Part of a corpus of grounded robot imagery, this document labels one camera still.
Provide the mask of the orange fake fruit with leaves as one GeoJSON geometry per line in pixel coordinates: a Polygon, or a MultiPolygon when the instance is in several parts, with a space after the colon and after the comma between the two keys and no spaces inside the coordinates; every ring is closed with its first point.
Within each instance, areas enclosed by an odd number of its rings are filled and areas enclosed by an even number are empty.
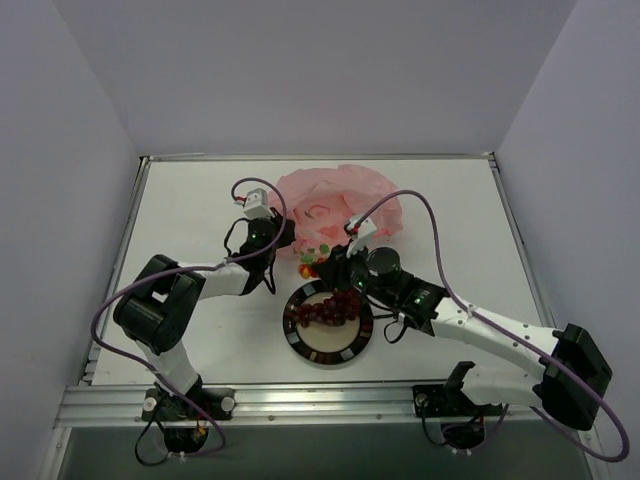
{"type": "Polygon", "coordinates": [[[297,251],[299,264],[297,267],[298,274],[301,278],[307,280],[317,277],[314,265],[324,262],[330,254],[330,247],[323,243],[317,247],[304,247],[297,251]]]}

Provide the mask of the red fake grape bunch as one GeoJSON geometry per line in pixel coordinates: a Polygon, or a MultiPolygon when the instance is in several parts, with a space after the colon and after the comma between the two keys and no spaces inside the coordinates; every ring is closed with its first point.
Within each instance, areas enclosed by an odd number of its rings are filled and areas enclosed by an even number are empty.
{"type": "Polygon", "coordinates": [[[308,328],[311,324],[338,327],[356,320],[362,306],[363,300],[354,289],[317,290],[308,284],[290,297],[283,321],[291,327],[308,328]]]}

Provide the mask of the pink plastic bag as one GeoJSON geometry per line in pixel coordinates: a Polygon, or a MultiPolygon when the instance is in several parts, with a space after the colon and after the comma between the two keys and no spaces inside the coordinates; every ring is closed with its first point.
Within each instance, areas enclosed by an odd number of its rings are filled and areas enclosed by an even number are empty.
{"type": "Polygon", "coordinates": [[[345,222],[397,190],[378,171],[350,164],[298,169],[280,177],[276,188],[286,205],[273,192],[268,195],[269,204],[286,210],[295,223],[295,240],[278,256],[299,261],[326,257],[333,247],[347,244],[345,222]]]}

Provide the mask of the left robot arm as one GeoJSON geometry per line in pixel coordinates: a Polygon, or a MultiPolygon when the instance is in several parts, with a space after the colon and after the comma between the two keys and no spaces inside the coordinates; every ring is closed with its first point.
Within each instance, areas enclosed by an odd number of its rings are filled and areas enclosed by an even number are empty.
{"type": "Polygon", "coordinates": [[[182,342],[197,303],[218,296],[245,296],[261,284],[274,292],[276,252],[294,240],[295,222],[277,212],[249,220],[245,242],[237,252],[227,252],[240,261],[215,271],[182,271],[159,278],[161,272],[186,266],[157,254],[138,275],[140,280],[149,276],[154,280],[126,293],[115,306],[115,323],[139,346],[152,370],[172,385],[165,405],[177,418],[194,417],[202,405],[198,390],[202,379],[182,342]]]}

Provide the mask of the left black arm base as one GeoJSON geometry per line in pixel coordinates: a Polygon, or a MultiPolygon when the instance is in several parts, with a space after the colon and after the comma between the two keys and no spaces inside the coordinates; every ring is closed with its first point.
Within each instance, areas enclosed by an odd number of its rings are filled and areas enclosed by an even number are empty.
{"type": "Polygon", "coordinates": [[[176,395],[159,383],[145,392],[141,420],[144,427],[136,440],[136,458],[147,466],[160,465],[170,457],[187,459],[217,454],[228,439],[221,422],[232,419],[233,393],[207,391],[195,385],[186,394],[176,395]],[[154,431],[161,440],[159,460],[141,456],[143,440],[154,431]]]}

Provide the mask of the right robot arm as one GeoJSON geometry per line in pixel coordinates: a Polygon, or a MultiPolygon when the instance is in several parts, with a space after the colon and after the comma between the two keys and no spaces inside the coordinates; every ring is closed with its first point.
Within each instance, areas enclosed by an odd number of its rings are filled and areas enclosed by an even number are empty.
{"type": "Polygon", "coordinates": [[[574,430],[593,426],[612,369],[586,329],[529,325],[457,300],[444,287],[404,270],[389,247],[349,255],[338,246],[310,269],[332,290],[353,288],[390,308],[408,328],[508,362],[506,369],[459,362],[443,390],[453,411],[511,404],[540,409],[574,430]]]}

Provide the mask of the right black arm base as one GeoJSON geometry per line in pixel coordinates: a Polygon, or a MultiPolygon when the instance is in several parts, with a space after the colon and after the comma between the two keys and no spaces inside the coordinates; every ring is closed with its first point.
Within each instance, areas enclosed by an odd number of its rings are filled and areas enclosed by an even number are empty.
{"type": "Polygon", "coordinates": [[[413,407],[426,440],[434,447],[449,448],[453,454],[470,456],[484,445],[504,421],[505,407],[477,406],[443,384],[412,386],[413,407]]]}

